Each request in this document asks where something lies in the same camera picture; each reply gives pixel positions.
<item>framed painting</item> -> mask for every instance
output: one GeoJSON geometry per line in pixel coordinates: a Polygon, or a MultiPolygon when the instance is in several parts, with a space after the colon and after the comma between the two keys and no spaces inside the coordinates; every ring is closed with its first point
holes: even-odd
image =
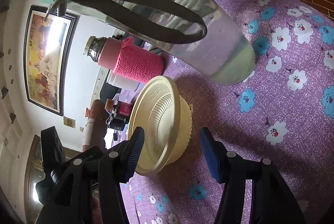
{"type": "Polygon", "coordinates": [[[28,101],[63,116],[65,70],[76,16],[57,17],[32,5],[24,39],[23,67],[28,101]]]}

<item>floral tablecloth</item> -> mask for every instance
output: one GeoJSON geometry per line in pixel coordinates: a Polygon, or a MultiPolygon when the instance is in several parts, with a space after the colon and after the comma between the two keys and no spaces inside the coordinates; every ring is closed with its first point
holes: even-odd
{"type": "MultiPolygon", "coordinates": [[[[176,162],[121,186],[130,223],[213,223],[223,185],[206,165],[201,127],[245,159],[271,159],[307,222],[316,223],[334,199],[334,23],[298,0],[215,1],[253,44],[256,68],[224,87],[165,54],[164,75],[193,111],[192,136],[176,162]]],[[[142,87],[120,99],[134,101],[142,87]]],[[[120,140],[126,137],[127,128],[120,140]]],[[[250,208],[247,181],[242,223],[250,208]]]]}

